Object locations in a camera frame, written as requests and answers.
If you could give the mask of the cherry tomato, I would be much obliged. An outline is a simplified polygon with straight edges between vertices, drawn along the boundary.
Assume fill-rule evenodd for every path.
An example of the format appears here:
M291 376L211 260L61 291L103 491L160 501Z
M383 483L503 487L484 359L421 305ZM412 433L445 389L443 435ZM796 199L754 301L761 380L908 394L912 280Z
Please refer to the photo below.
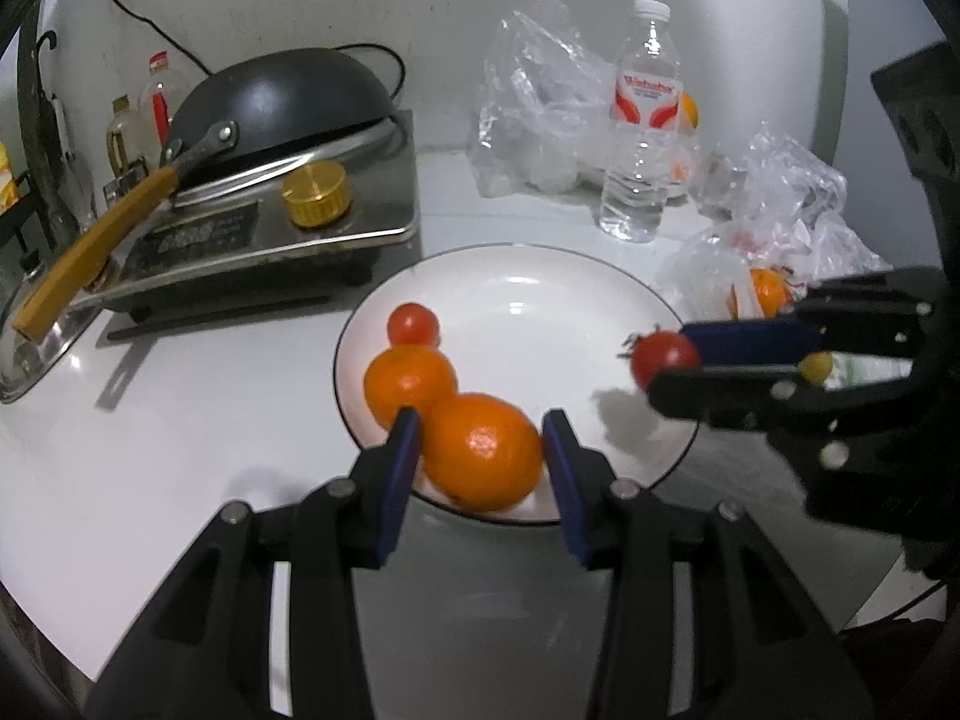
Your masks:
M387 338L392 346L420 344L438 346L441 325L436 314L418 302L398 305L387 319Z
M656 327L651 333L635 333L628 337L619 353L628 362L633 382L647 390L649 384L667 369L697 369L700 353L683 333Z

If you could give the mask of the mandarin orange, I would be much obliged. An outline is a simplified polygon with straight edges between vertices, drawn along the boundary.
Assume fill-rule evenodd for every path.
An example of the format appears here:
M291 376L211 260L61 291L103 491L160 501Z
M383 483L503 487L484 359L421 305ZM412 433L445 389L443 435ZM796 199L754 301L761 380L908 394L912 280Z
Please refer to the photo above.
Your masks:
M734 320L772 319L793 300L789 283L773 268L750 268L727 289L726 309Z
M485 394L454 395L427 417L421 465L430 483L462 511L501 512L539 484L542 439L511 403Z
M399 344L382 351L363 377L363 394L374 421L384 429L398 411L415 408L424 418L433 406L459 392L454 366L431 346Z

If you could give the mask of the printed plastic fruit bag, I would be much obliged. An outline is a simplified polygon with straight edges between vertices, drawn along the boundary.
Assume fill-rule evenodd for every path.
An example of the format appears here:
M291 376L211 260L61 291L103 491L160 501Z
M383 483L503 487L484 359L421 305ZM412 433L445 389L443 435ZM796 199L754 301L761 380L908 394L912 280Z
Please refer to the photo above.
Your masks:
M709 226L670 255L656 286L693 320L734 320L727 289L773 268L793 300L817 281L889 266L843 218L848 183L796 138L760 125L738 160L701 158L690 200Z

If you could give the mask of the white plate black rim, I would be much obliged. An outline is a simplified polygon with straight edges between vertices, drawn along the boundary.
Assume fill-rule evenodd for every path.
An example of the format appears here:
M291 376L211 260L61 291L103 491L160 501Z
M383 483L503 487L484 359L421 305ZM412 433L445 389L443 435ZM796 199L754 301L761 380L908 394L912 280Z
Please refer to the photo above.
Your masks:
M433 255L387 278L353 310L334 356L334 390L361 449L386 437L363 394L387 346L387 317L416 302L439 320L439 348L466 392L501 398L532 421L565 411L574 434L615 475L654 488L698 427L647 405L623 355L633 333L675 330L680 317L649 284L589 255L490 244Z

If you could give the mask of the large orange with leaf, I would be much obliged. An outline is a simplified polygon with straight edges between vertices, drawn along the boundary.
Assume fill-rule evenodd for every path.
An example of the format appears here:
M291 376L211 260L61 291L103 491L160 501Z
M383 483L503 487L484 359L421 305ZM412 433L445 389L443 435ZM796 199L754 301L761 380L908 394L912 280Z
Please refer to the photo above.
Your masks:
M695 99L688 93L680 95L680 126L685 130L697 130L700 125L700 113Z

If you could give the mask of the clear water bottle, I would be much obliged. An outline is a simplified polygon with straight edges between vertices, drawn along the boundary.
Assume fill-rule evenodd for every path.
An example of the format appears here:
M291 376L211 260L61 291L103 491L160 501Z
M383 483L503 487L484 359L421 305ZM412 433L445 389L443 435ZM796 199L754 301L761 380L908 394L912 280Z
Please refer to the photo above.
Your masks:
M615 62L599 227L619 241L656 237L674 182L683 85L670 15L664 2L635 0L630 36Z

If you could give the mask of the crumpled clear plastic bag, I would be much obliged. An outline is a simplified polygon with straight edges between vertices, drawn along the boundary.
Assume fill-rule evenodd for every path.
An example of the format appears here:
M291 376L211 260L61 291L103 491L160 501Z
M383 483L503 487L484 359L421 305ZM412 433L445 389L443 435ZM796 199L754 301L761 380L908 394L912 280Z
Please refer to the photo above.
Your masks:
M563 0L514 0L483 59L467 137L478 192L494 199L599 185L612 146L613 75Z

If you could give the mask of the steel induction cooker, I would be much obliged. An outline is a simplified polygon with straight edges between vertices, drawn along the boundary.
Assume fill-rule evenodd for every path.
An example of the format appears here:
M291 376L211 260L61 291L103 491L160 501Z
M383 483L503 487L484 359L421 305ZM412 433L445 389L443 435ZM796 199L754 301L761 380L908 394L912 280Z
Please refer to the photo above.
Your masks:
M302 229L286 211L283 183L320 161L345 167L352 204L338 220ZM413 112L401 110L363 132L167 200L121 245L119 271L106 286L78 294L71 305L130 312L169 289L194 289L223 275L405 244L418 226Z

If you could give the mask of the yellow detergent bottle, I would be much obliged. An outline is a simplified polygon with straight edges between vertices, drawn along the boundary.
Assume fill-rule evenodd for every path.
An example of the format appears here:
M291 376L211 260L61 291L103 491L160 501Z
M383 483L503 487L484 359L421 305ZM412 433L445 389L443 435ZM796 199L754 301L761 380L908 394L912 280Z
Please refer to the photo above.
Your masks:
M5 145L0 143L0 211L5 213L18 200L20 200L18 182L16 182L13 171L11 171L8 151Z

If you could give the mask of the oil bottle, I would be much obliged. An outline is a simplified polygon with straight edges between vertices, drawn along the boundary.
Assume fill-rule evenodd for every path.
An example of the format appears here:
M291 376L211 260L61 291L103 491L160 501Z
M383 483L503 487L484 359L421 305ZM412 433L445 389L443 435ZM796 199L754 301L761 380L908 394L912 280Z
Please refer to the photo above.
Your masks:
M110 171L121 177L141 167L145 174L155 169L155 148L142 114L130 104L127 94L112 101L112 119L106 130Z

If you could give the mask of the black wok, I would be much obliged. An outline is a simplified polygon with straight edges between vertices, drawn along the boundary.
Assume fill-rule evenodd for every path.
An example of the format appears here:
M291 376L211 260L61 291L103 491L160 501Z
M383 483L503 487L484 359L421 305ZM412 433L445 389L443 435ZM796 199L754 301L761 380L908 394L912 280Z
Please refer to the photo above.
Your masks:
M174 115L160 169L71 244L10 327L32 343L43 341L128 234L202 164L235 166L245 158L262 164L320 135L353 135L394 112L392 94L374 71L327 47L282 50L208 76Z

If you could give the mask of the red-cap sauce bottle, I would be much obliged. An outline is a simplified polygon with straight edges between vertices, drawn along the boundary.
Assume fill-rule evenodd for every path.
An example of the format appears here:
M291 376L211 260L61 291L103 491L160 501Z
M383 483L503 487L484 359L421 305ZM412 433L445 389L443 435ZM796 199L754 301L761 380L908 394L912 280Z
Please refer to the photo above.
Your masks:
M177 68L172 68L166 50L149 57L148 82L140 93L140 112L148 121L156 143L166 142L169 127L190 93L190 83Z

